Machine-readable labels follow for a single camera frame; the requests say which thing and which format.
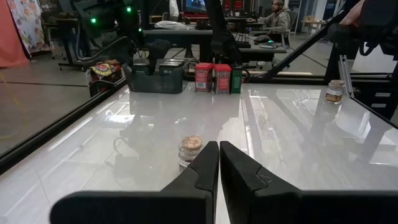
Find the black aluminium table frame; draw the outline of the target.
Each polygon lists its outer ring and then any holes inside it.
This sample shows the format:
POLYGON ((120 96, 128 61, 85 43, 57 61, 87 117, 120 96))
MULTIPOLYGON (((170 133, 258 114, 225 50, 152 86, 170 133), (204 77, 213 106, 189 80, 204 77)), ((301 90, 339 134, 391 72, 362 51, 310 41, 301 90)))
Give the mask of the black aluminium table frame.
MULTIPOLYGON (((326 68, 325 76, 311 76, 311 75, 279 75, 283 68, 287 67, 290 62, 293 62, 299 55, 302 55, 305 50, 310 48, 317 40, 326 36, 326 30, 330 26, 339 22, 342 15, 332 17, 319 31, 317 31, 311 38, 306 40, 302 45, 295 49, 290 55, 283 59, 273 69, 265 73, 247 72, 250 77, 245 78, 246 83, 261 83, 261 84, 287 84, 287 85, 325 85, 332 79, 337 78, 337 55, 339 54, 335 47, 333 47, 330 55, 330 60, 326 68)), ((392 73, 352 73, 351 74, 353 86, 357 89, 362 89, 363 93, 383 89, 392 91, 398 94, 398 65, 396 65, 392 73)), ((21 160, 32 154, 39 147, 50 141, 56 135, 67 129, 78 119, 82 118, 89 111, 94 109, 103 101, 107 100, 111 95, 115 94, 121 88, 129 86, 131 82, 129 78, 122 78, 116 83, 110 83, 109 87, 101 93, 93 96, 90 100, 71 110, 66 115, 54 121, 50 125, 44 127, 40 131, 31 135, 29 138, 23 140, 19 144, 12 147, 7 152, 0 155, 0 175, 7 172, 9 169, 18 164, 21 160)))

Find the glass spice jar cork lid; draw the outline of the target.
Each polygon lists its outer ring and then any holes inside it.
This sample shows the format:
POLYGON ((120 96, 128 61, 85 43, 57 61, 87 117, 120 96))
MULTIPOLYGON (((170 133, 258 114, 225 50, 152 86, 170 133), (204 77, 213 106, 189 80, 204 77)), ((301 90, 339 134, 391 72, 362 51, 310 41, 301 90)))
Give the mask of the glass spice jar cork lid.
POLYGON ((191 135, 182 139, 178 145, 178 164, 183 172, 203 149, 201 137, 191 135))
POLYGON ((339 104, 343 97, 345 84, 342 80, 331 80, 325 93, 325 101, 331 104, 339 104))

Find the red smoked paprika tin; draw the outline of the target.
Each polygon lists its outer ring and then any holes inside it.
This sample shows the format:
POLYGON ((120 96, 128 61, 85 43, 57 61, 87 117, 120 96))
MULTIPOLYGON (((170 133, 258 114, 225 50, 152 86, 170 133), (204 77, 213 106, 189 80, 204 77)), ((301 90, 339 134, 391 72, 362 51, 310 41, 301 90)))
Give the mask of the red smoked paprika tin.
POLYGON ((198 63, 195 65, 195 91, 208 93, 213 88, 213 64, 198 63))
POLYGON ((228 95, 231 67, 228 64, 214 64, 215 82, 213 91, 216 95, 228 95))

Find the black computer keyboard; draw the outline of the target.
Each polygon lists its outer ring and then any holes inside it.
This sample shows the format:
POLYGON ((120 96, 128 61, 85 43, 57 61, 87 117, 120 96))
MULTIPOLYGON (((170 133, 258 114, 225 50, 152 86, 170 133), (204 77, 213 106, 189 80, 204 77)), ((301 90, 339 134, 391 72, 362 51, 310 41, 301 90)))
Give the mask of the black computer keyboard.
POLYGON ((251 48, 249 38, 246 34, 235 33, 234 38, 235 38, 235 41, 240 49, 250 49, 251 48))

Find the silver aluminium bar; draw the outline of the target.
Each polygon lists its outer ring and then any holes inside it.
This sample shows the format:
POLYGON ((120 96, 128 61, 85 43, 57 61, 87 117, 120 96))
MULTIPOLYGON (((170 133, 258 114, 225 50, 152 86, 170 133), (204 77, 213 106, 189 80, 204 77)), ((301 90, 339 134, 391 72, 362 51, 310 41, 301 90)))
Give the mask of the silver aluminium bar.
POLYGON ((354 89, 352 86, 351 74, 349 71, 346 55, 340 55, 338 63, 339 63, 340 78, 345 83, 345 93, 348 97, 354 98, 354 89))

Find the computer monitor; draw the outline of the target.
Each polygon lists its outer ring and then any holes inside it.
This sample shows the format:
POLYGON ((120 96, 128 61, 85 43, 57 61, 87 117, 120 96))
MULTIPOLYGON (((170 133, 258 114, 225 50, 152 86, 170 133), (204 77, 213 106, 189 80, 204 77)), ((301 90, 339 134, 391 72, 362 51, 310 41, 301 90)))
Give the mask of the computer monitor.
POLYGON ((183 0, 183 9, 187 12, 206 13, 204 0, 183 0))

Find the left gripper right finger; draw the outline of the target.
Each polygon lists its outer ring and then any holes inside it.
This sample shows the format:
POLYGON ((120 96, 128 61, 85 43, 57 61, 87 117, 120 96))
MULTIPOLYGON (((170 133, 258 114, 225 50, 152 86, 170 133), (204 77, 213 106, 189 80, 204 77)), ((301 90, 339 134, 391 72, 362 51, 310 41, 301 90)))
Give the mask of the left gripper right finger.
POLYGON ((398 191, 302 190, 228 141, 220 169, 231 224, 398 224, 398 191))

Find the black drawer cabinet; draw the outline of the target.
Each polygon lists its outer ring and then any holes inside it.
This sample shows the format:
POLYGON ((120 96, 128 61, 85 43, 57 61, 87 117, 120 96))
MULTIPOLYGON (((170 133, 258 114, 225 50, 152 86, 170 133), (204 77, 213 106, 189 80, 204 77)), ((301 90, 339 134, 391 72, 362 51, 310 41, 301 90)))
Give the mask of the black drawer cabinet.
POLYGON ((354 97, 376 113, 391 119, 398 107, 398 82, 353 80, 354 97))

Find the clear plastic bag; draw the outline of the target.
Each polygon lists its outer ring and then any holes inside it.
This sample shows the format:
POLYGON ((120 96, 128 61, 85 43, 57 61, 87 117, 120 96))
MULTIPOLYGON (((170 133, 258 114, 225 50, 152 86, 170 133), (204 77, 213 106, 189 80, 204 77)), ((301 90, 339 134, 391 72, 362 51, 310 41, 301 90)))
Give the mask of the clear plastic bag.
POLYGON ((170 30, 189 30, 190 27, 182 24, 181 22, 175 21, 160 21, 157 22, 154 27, 156 29, 170 29, 170 30))

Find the colourful snack bag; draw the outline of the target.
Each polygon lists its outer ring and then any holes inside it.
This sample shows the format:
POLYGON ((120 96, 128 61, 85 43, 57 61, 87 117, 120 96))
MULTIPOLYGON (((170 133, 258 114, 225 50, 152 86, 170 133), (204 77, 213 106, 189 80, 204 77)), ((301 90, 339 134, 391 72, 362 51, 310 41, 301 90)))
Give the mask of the colourful snack bag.
POLYGON ((104 80, 116 82, 122 78, 121 70, 121 64, 117 60, 105 60, 90 67, 88 73, 93 81, 104 80))

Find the orange cloth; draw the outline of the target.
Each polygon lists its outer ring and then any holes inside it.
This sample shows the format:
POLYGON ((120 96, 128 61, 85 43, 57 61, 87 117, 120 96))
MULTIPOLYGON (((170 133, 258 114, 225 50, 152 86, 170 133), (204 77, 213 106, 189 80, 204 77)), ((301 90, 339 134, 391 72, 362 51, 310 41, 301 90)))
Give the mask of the orange cloth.
POLYGON ((8 4, 6 0, 0 0, 0 68, 28 62, 8 4))

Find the dark gray plastic bin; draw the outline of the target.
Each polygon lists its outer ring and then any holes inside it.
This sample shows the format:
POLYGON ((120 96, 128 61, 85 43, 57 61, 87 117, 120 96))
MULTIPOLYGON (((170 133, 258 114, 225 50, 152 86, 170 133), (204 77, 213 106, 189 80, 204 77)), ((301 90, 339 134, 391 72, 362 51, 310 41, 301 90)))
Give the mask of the dark gray plastic bin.
POLYGON ((147 93, 168 93, 177 94, 184 91, 187 81, 184 76, 188 73, 190 61, 186 58, 168 58, 158 59, 156 70, 153 75, 135 75, 132 73, 131 65, 123 64, 126 81, 129 89, 135 92, 147 93), (160 75, 159 65, 167 60, 184 60, 183 70, 178 74, 173 75, 160 75))

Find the person's hand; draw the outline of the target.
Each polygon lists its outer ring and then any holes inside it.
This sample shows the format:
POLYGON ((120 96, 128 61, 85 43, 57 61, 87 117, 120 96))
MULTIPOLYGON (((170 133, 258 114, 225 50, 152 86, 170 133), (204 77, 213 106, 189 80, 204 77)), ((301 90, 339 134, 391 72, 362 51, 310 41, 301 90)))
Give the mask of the person's hand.
POLYGON ((358 2, 349 10, 349 13, 343 18, 339 25, 359 27, 359 18, 365 1, 366 0, 358 0, 358 2))

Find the gray office desk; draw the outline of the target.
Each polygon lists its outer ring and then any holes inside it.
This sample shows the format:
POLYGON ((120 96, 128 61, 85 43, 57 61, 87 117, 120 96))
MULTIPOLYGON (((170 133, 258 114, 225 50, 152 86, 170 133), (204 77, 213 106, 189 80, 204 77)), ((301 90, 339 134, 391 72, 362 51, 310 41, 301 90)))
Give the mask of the gray office desk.
MULTIPOLYGON (((211 49, 212 30, 170 30, 170 29, 153 29, 144 30, 144 38, 146 42, 152 42, 155 39, 163 39, 170 42, 172 48, 189 49, 191 45, 199 45, 200 62, 210 62, 213 53, 211 49)), ((237 41, 239 49, 243 56, 243 62, 265 61, 271 62, 275 54, 286 54, 287 51, 283 47, 274 49, 261 48, 255 45, 252 40, 248 44, 237 41)))

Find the floral cloth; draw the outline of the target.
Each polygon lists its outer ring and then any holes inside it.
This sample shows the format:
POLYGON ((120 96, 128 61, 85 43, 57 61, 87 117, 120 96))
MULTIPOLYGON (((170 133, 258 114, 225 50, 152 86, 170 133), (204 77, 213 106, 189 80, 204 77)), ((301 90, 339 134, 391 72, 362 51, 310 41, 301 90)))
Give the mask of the floral cloth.
POLYGON ((52 51, 52 42, 45 40, 38 1, 7 0, 7 5, 26 51, 29 54, 52 51))

